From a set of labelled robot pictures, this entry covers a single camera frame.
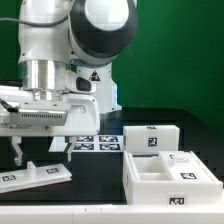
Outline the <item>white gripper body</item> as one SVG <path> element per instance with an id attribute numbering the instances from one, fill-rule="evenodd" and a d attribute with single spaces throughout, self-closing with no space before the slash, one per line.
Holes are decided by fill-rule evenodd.
<path id="1" fill-rule="evenodd" d="M 61 101 L 33 100 L 31 91 L 0 86 L 0 136 L 82 136 L 96 135 L 100 129 L 97 101 L 84 94 L 64 94 Z"/>

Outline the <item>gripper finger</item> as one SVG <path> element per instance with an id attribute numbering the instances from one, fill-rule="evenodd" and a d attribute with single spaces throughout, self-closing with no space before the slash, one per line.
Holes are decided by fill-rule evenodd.
<path id="1" fill-rule="evenodd" d="M 65 138 L 66 140 L 66 153 L 67 153 L 67 161 L 70 162 L 72 158 L 72 151 L 76 146 L 77 137 L 76 136 L 69 136 Z"/>
<path id="2" fill-rule="evenodd" d="M 22 138 L 20 136 L 12 136 L 10 138 L 10 144 L 15 152 L 14 162 L 17 166 L 22 165 L 23 152 L 20 148 L 20 144 L 22 143 Z"/>

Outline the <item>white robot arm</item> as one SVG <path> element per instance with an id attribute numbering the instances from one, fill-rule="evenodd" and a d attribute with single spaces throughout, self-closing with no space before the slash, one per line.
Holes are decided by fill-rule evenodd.
<path id="1" fill-rule="evenodd" d="M 137 32 L 137 0 L 23 0 L 18 41 L 18 81 L 0 80 L 0 136 L 11 139 L 20 166 L 24 137 L 66 139 L 100 130 L 94 81 L 73 65 L 110 64 Z"/>

